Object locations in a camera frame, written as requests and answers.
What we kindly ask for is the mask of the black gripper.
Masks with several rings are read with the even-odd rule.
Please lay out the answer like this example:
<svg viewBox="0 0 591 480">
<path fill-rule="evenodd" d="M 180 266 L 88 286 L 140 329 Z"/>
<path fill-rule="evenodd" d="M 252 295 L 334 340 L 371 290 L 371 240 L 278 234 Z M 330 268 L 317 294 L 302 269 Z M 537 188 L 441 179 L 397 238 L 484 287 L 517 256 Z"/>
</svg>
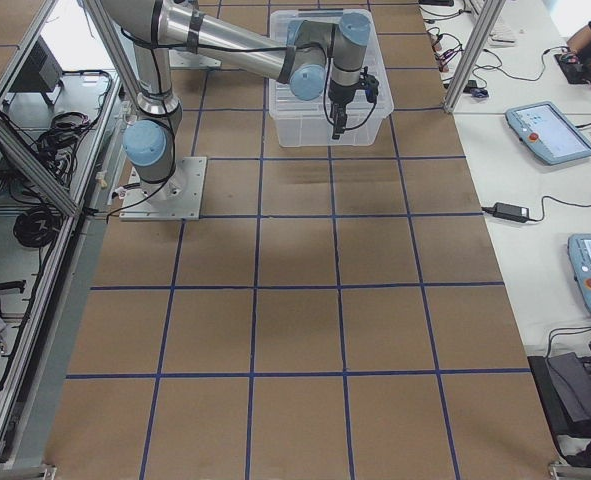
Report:
<svg viewBox="0 0 591 480">
<path fill-rule="evenodd" d="M 346 128 L 346 108 L 354 100 L 358 83 L 341 85 L 329 83 L 328 98 L 331 102 L 331 120 L 333 125 L 332 139 L 339 140 Z"/>
</svg>

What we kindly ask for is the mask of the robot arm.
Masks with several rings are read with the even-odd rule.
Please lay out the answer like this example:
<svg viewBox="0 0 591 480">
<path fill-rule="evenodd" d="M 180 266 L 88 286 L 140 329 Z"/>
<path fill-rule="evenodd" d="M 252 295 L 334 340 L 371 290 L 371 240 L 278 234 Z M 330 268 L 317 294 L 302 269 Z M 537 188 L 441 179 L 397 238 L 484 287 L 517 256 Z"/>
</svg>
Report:
<svg viewBox="0 0 591 480">
<path fill-rule="evenodd" d="M 348 106 L 357 92 L 375 105 L 379 82 L 364 60 L 370 19 L 344 13 L 335 23 L 294 20 L 285 42 L 238 27 L 174 1 L 105 1 L 103 9 L 135 50 L 137 104 L 149 123 L 160 122 L 163 149 L 133 160 L 143 185 L 154 192 L 176 178 L 175 139 L 181 107 L 170 75 L 169 53 L 186 51 L 229 63 L 290 88 L 302 101 L 321 99 L 333 139 L 349 131 Z"/>
</svg>

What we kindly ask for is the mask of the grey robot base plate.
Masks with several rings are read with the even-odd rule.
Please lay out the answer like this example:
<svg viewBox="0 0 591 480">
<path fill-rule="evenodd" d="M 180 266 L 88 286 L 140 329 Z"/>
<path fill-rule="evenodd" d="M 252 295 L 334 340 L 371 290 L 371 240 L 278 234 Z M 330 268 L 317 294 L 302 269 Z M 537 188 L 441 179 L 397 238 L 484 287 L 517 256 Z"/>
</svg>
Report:
<svg viewBox="0 0 591 480">
<path fill-rule="evenodd" d="M 141 188 L 139 174 L 132 167 L 129 180 L 139 185 L 126 191 L 119 218 L 123 221 L 198 220 L 206 170 L 206 157 L 183 157 L 176 161 L 171 179 L 157 191 L 158 186 L 147 183 Z"/>
</svg>

